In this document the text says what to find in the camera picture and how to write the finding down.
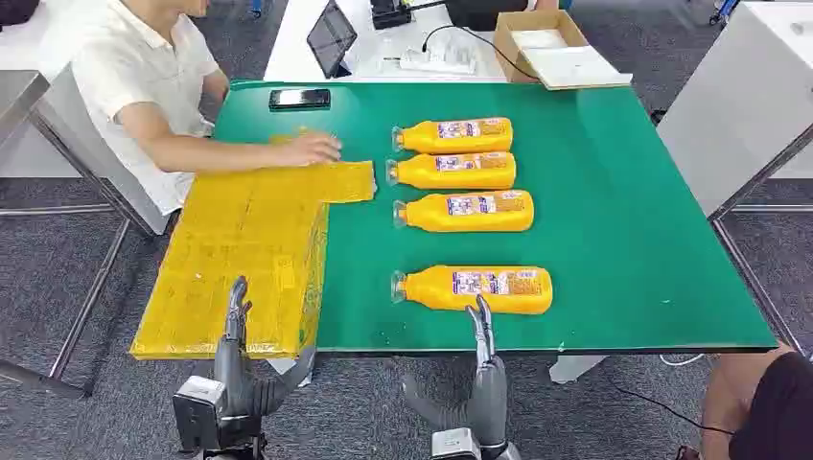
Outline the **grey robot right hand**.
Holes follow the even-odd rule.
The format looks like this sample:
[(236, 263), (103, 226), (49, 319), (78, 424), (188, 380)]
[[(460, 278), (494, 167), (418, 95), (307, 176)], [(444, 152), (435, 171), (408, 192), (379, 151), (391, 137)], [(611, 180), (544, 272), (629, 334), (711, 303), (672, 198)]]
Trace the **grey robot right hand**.
[(492, 328), (492, 313), (483, 295), (476, 304), (465, 307), (469, 313), (476, 342), (476, 368), (470, 397), (457, 406), (443, 407), (418, 393), (413, 376), (405, 375), (402, 388), (407, 404), (424, 420), (441, 430), (469, 428), (484, 447), (507, 444), (507, 378), (502, 359), (497, 355)]

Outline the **person's right hand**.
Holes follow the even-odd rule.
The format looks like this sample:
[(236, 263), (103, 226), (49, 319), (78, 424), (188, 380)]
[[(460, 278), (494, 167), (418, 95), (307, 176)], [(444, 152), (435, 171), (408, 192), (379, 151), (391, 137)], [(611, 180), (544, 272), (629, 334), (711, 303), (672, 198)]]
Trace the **person's right hand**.
[(271, 146), (274, 167), (305, 167), (341, 159), (342, 144), (332, 134), (306, 131)]

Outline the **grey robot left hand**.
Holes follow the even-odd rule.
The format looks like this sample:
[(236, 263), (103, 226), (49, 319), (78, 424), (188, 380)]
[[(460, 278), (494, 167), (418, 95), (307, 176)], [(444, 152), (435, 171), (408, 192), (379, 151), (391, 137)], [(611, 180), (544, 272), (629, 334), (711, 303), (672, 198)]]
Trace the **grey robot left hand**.
[(238, 276), (229, 291), (224, 331), (215, 357), (215, 380), (224, 384), (224, 403), (218, 416), (223, 445), (259, 436), (262, 419), (281, 406), (314, 364), (315, 347), (308, 346), (287, 372), (270, 379), (254, 376), (246, 353), (246, 317), (251, 308), (244, 299), (247, 291), (246, 278)]

